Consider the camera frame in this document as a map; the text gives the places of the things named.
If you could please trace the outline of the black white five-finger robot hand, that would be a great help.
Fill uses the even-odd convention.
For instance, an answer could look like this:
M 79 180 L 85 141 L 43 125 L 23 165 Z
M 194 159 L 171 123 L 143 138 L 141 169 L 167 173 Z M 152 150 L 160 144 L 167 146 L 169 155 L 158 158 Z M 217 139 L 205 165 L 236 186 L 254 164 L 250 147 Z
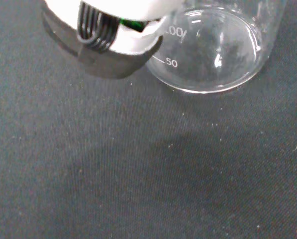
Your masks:
M 45 31 L 72 64 L 103 79 L 123 79 L 159 50 L 181 0 L 44 0 Z

